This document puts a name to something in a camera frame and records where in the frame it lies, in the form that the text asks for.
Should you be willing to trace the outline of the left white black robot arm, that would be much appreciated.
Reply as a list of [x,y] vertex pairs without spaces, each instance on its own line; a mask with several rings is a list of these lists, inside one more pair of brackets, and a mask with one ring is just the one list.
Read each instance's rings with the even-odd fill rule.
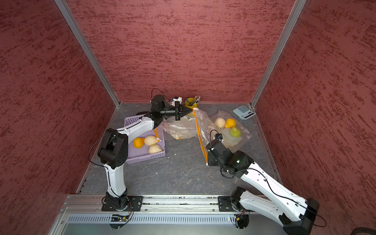
[[170,105],[163,95],[156,95],[151,100],[151,109],[142,112],[136,122],[120,129],[109,128],[105,131],[97,141],[99,143],[97,155],[107,176],[108,189],[104,198],[106,206],[117,211],[123,211],[131,206],[123,174],[129,143],[143,133],[157,128],[164,119],[174,117],[180,120],[192,112],[191,108],[182,106],[179,101]]

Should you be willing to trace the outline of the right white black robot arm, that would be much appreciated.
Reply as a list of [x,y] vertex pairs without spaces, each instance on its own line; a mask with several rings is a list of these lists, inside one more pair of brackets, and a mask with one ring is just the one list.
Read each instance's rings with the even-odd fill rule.
[[250,156],[242,151],[232,153],[221,141],[207,144],[209,165],[219,166],[226,178],[237,177],[250,184],[264,196],[259,197],[238,187],[229,200],[234,211],[239,212],[237,227],[248,226],[247,211],[257,212],[282,226],[288,235],[309,235],[317,217],[319,203],[305,199],[269,176]]

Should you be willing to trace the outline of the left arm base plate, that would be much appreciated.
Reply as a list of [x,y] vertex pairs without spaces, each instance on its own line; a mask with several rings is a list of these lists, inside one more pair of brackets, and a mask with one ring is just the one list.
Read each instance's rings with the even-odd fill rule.
[[139,212],[143,203],[142,196],[125,196],[114,198],[106,195],[102,200],[103,212]]

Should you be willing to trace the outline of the beige round fruit bag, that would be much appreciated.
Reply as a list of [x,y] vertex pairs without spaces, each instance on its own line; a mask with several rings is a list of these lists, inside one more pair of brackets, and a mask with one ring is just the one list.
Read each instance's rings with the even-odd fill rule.
[[159,139],[156,136],[149,135],[144,138],[144,143],[146,146],[152,146],[156,145],[158,143]]

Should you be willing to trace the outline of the clear zip-top bag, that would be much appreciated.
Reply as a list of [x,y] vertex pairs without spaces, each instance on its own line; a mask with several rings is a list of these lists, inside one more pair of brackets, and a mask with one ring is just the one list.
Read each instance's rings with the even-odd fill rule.
[[175,117],[164,119],[158,128],[162,129],[165,140],[186,140],[198,137],[193,112],[180,120],[175,120]]
[[[198,138],[200,141],[201,150],[204,154],[206,164],[208,164],[208,151],[206,149],[207,144],[214,139],[215,134],[220,133],[223,136],[222,143],[232,152],[240,150],[240,148],[252,137],[250,131],[248,131],[239,121],[235,120],[229,113],[219,110],[214,116],[209,116],[206,112],[194,108],[193,114],[196,120],[196,129]],[[216,127],[215,120],[217,118],[232,118],[236,121],[236,127],[241,130],[241,136],[239,138],[233,138],[230,135],[230,129],[220,129]]]

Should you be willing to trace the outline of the yellow pear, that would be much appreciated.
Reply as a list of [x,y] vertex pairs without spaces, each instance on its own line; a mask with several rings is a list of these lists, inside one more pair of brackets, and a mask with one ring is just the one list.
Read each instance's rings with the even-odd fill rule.
[[144,146],[144,144],[145,144],[144,138],[137,137],[133,140],[133,147],[136,148],[136,149],[142,148]]

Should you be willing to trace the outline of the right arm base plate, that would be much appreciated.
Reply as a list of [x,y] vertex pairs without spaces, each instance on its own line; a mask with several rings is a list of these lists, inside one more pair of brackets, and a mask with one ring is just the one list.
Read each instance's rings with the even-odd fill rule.
[[240,214],[243,211],[254,212],[253,210],[245,209],[240,203],[240,198],[232,196],[219,196],[217,199],[220,212],[233,212],[235,214]]

